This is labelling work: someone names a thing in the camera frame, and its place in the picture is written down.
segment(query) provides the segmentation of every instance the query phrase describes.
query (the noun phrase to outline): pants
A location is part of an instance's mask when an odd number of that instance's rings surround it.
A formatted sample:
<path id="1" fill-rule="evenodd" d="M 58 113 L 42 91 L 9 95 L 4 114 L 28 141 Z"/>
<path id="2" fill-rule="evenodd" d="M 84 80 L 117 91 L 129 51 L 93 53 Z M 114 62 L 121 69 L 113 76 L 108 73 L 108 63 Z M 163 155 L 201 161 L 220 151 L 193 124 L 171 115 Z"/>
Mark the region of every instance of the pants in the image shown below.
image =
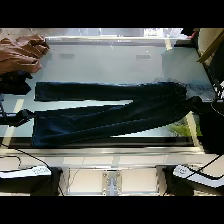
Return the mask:
<path id="1" fill-rule="evenodd" d="M 37 83 L 35 101 L 130 100 L 125 105 L 36 111 L 32 146 L 56 148 L 65 144 L 140 132 L 182 119 L 190 110 L 183 85 L 146 83 L 106 85 Z"/>

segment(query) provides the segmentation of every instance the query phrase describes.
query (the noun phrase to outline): metal bracket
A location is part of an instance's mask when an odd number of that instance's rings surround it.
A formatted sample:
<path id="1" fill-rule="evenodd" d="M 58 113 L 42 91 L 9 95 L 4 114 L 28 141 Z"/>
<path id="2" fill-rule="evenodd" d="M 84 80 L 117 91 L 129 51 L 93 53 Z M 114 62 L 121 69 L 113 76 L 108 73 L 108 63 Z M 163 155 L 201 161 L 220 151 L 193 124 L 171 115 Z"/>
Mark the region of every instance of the metal bracket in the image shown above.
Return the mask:
<path id="1" fill-rule="evenodd" d="M 104 196 L 119 196 L 122 192 L 121 171 L 105 171 L 102 179 L 102 194 Z"/>

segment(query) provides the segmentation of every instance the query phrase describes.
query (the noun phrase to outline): crumpled brown garment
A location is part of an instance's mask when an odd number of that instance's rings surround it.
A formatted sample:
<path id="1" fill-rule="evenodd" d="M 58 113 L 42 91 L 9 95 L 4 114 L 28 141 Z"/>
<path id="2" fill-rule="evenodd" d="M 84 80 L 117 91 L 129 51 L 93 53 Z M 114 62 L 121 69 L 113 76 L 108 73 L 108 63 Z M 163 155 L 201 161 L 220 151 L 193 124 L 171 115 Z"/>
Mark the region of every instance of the crumpled brown garment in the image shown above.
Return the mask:
<path id="1" fill-rule="evenodd" d="M 16 40 L 0 41 L 0 75 L 12 71 L 35 73 L 42 68 L 40 58 L 48 51 L 45 38 L 40 35 L 23 36 Z"/>

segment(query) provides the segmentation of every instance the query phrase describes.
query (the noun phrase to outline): dark blue pants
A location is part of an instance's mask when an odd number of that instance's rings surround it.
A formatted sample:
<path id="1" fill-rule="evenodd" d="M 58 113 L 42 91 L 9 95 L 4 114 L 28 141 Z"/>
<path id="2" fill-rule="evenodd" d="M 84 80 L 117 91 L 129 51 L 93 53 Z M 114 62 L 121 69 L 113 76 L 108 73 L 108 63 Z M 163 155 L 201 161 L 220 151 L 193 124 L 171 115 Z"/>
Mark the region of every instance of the dark blue pants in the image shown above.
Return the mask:
<path id="1" fill-rule="evenodd" d="M 36 101 L 133 100 L 125 105 L 36 111 L 32 146 L 65 144 L 140 132 L 182 119 L 190 110 L 183 85 L 37 83 Z"/>

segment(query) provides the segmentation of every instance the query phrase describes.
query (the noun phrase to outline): glass table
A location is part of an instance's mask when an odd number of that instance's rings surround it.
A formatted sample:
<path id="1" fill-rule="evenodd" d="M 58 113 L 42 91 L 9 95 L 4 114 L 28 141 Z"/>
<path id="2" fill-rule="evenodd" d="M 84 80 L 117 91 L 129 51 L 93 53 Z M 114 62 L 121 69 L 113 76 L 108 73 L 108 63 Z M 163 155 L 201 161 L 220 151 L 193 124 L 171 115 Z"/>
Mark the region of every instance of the glass table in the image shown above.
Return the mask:
<path id="1" fill-rule="evenodd" d="M 6 112 L 74 108 L 90 105 L 124 104 L 129 101 L 69 101 L 34 102 L 36 82 L 86 83 L 146 83 L 175 80 L 193 86 L 189 94 L 199 95 L 204 101 L 214 98 L 214 89 L 203 68 L 196 62 L 194 48 L 178 47 L 164 66 L 164 55 L 173 51 L 177 39 L 132 37 L 49 37 L 50 51 L 41 59 L 42 69 L 27 80 L 32 90 L 26 96 L 5 95 Z M 167 154 L 204 153 L 197 142 L 200 130 L 191 113 L 175 124 L 128 135 L 69 144 L 58 149 L 32 149 L 30 141 L 33 120 L 18 127 L 2 126 L 1 140 L 11 147 L 24 149 L 35 155 L 80 156 L 103 154 Z M 13 153 L 2 149 L 0 152 Z"/>

